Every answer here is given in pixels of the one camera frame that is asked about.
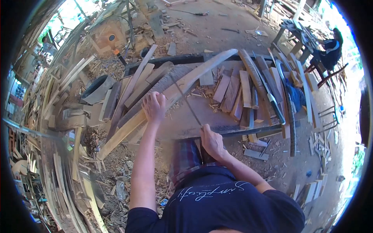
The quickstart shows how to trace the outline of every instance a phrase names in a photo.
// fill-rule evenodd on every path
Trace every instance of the left hand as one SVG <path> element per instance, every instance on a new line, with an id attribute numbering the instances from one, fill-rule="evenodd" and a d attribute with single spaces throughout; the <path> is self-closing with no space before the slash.
<path id="1" fill-rule="evenodd" d="M 166 114 L 166 97 L 162 93 L 153 91 L 142 99 L 141 106 L 148 124 L 159 126 Z"/>

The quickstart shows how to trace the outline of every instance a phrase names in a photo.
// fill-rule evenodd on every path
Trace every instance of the person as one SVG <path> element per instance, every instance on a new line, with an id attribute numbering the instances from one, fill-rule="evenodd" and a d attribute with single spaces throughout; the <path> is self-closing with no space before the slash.
<path id="1" fill-rule="evenodd" d="M 54 55 L 54 53 L 57 52 L 57 49 L 52 45 L 52 44 L 49 44 L 47 42 L 47 37 L 43 37 L 41 39 L 41 41 L 43 42 L 43 50 L 46 52 L 46 53 L 50 53 L 51 56 Z"/>
<path id="2" fill-rule="evenodd" d="M 148 120 L 131 174 L 126 233 L 134 232 L 301 232 L 300 206 L 271 187 L 258 173 L 230 155 L 220 134 L 200 130 L 210 161 L 201 163 L 194 140 L 175 143 L 170 187 L 175 188 L 161 218 L 157 214 L 154 142 L 166 112 L 166 98 L 152 92 L 143 99 Z"/>
<path id="3" fill-rule="evenodd" d="M 334 66 L 342 56 L 343 38 L 341 32 L 337 28 L 333 29 L 333 37 L 334 39 L 318 40 L 325 51 L 315 50 L 312 53 L 313 58 L 310 62 L 311 66 L 322 62 L 326 70 L 334 70 Z"/>

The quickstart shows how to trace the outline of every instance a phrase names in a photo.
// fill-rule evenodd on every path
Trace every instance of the workbench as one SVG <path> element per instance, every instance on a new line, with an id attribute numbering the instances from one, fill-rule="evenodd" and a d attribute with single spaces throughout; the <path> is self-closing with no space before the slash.
<path id="1" fill-rule="evenodd" d="M 298 59 L 302 64 L 304 64 L 307 58 L 314 52 L 314 50 L 317 49 L 317 44 L 315 42 L 316 38 L 299 22 L 297 22 L 297 24 L 299 24 L 298 27 L 301 29 L 299 29 L 291 20 L 283 19 L 283 22 L 280 24 L 280 31 L 277 33 L 275 39 L 272 41 L 270 49 L 273 50 L 275 48 L 274 45 L 277 45 L 282 34 L 285 32 L 285 29 L 287 29 L 292 34 L 290 37 L 295 36 L 298 39 L 298 42 L 296 42 L 290 53 L 295 55 L 299 52 L 299 50 L 302 49 L 303 46 L 305 46 L 303 54 Z"/>
<path id="2" fill-rule="evenodd" d="M 155 68 L 161 66 L 164 62 L 171 61 L 176 64 L 184 64 L 191 68 L 196 68 L 203 62 L 209 60 L 211 57 L 218 53 L 198 53 L 198 54 L 184 54 L 178 56 L 167 56 L 157 59 L 152 59 L 149 63 L 155 64 Z M 272 61 L 270 56 L 263 56 L 265 60 Z M 230 70 L 239 63 L 242 63 L 241 58 L 236 54 L 220 63 L 213 69 L 213 73 L 217 74 L 217 68 L 224 66 L 224 69 Z M 133 74 L 140 62 L 130 63 L 125 68 L 125 76 Z M 214 132 L 220 133 L 223 136 L 234 135 L 248 135 L 252 133 L 265 133 L 263 135 L 272 135 L 274 133 L 281 133 L 281 124 L 276 117 L 272 118 L 273 124 L 269 124 L 266 120 L 261 123 L 254 123 L 253 129 L 242 129 L 239 121 L 235 121 L 229 113 L 218 111 L 214 113 L 213 109 L 209 106 L 211 104 L 209 98 L 189 95 L 188 101 L 193 108 L 197 118 L 202 124 L 209 124 Z M 169 139 L 187 139 L 200 137 L 200 126 L 194 118 L 185 100 L 180 99 L 179 103 L 170 108 L 169 114 L 161 123 L 157 140 Z M 306 117 L 306 112 L 302 109 L 301 112 L 294 115 L 296 120 L 296 127 L 300 125 L 299 120 Z"/>

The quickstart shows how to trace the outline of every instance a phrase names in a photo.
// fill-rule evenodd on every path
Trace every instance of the hand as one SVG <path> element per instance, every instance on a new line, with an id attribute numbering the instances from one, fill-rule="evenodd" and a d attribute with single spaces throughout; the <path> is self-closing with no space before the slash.
<path id="1" fill-rule="evenodd" d="M 208 124 L 203 125 L 203 129 L 200 129 L 202 146 L 206 152 L 218 162 L 224 162 L 229 156 L 231 156 L 223 145 L 223 137 L 211 131 Z"/>
<path id="2" fill-rule="evenodd" d="M 153 91 L 142 99 L 141 106 L 148 124 L 159 126 L 166 113 L 166 97 L 162 93 Z"/>

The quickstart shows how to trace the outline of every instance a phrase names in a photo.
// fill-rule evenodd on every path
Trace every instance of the dirt floor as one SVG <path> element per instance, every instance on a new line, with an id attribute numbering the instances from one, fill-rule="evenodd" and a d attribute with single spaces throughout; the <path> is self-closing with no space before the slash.
<path id="1" fill-rule="evenodd" d="M 272 22 L 269 22 L 269 20 L 266 20 L 266 22 L 259 22 L 246 11 L 245 7 L 232 3 L 230 0 L 220 0 L 220 2 L 222 4 L 218 4 L 215 1 L 200 0 L 198 2 L 190 2 L 188 4 L 171 7 L 172 9 L 194 13 L 209 11 L 208 16 L 196 16 L 167 9 L 161 1 L 157 0 L 156 3 L 158 7 L 161 10 L 167 10 L 167 15 L 170 16 L 168 21 L 176 22 L 176 19 L 182 18 L 180 20 L 185 23 L 185 27 L 192 30 L 198 37 L 184 33 L 183 30 L 178 27 L 173 27 L 173 33 L 169 32 L 166 34 L 166 38 L 155 41 L 160 48 L 156 52 L 156 57 L 166 56 L 167 50 L 165 45 L 171 41 L 176 42 L 177 54 L 200 53 L 206 49 L 219 52 L 231 48 L 244 48 L 249 53 L 254 51 L 256 54 L 268 55 L 267 48 L 270 46 L 271 41 L 274 39 L 279 29 L 278 22 L 275 20 L 279 20 L 281 16 L 273 12 L 271 16 Z M 227 14 L 228 16 L 220 16 L 220 13 Z M 253 30 L 257 27 L 259 27 L 258 30 L 267 32 L 269 36 L 257 36 L 255 38 L 251 34 L 245 33 L 245 30 Z M 223 31 L 220 28 L 238 29 L 241 33 Z M 282 49 L 287 54 L 292 46 L 293 45 L 287 43 L 287 46 L 282 46 Z M 101 66 L 101 72 L 114 73 L 116 78 L 122 75 L 122 64 L 118 61 L 93 62 L 89 65 L 89 69 L 92 69 L 94 66 Z M 99 74 L 90 73 L 89 77 L 95 79 L 97 75 Z M 73 86 L 76 87 L 75 90 L 79 93 L 81 83 L 74 83 Z M 79 95 L 72 96 L 68 101 L 77 102 L 74 98 L 78 97 Z M 319 110 L 323 110 L 333 104 L 326 85 L 324 85 L 314 97 Z M 343 123 L 335 128 L 335 130 L 339 131 L 342 127 Z M 99 137 L 96 137 L 103 142 L 104 139 L 102 135 L 104 135 L 105 130 L 106 126 L 100 127 Z M 224 144 L 227 150 L 237 159 L 253 168 L 264 178 L 269 177 L 269 180 L 271 180 L 269 183 L 275 189 L 291 195 L 294 192 L 296 184 L 300 184 L 302 189 L 306 183 L 315 181 L 320 174 L 320 160 L 317 156 L 311 156 L 308 145 L 309 137 L 313 136 L 313 127 L 304 119 L 301 120 L 301 126 L 296 129 L 296 132 L 296 157 L 289 156 L 290 140 L 282 139 L 281 134 L 262 139 L 266 142 L 271 139 L 271 143 L 266 151 L 266 153 L 269 154 L 268 161 L 261 161 L 244 156 L 243 144 L 245 144 L 247 148 L 252 148 L 257 151 L 262 151 L 263 147 L 243 142 L 241 136 L 224 138 Z M 340 192 L 338 191 L 339 182 L 336 182 L 335 178 L 340 175 L 342 166 L 340 158 L 340 155 L 342 155 L 342 146 L 340 146 L 341 140 L 339 140 L 339 144 L 334 143 L 333 130 L 329 140 L 332 147 L 332 160 L 326 165 L 326 173 L 329 175 L 326 190 L 323 196 L 306 204 L 305 216 L 306 219 L 309 220 L 303 232 L 313 232 L 315 229 L 324 226 L 329 217 L 336 214 L 338 211 L 337 204 L 340 199 Z M 164 154 L 167 154 L 166 151 L 168 147 L 168 142 L 160 142 L 156 147 L 155 179 L 159 216 L 162 215 L 163 209 L 160 203 L 164 198 L 169 198 L 169 179 L 167 176 L 169 158 L 168 156 L 164 156 Z M 97 177 L 98 180 L 105 183 L 100 184 L 103 190 L 103 198 L 105 199 L 105 205 L 101 209 L 101 215 L 110 232 L 117 232 L 118 227 L 122 226 L 125 228 L 126 226 L 127 212 L 129 210 L 129 193 L 131 190 L 130 175 L 136 149 L 136 145 L 127 146 L 119 144 L 104 161 L 107 170 L 103 171 L 103 173 L 99 174 Z M 306 175 L 308 171 L 311 172 L 309 177 Z M 110 194 L 113 186 L 118 184 L 116 179 L 124 183 L 125 192 L 123 201 L 120 201 L 116 194 Z"/>

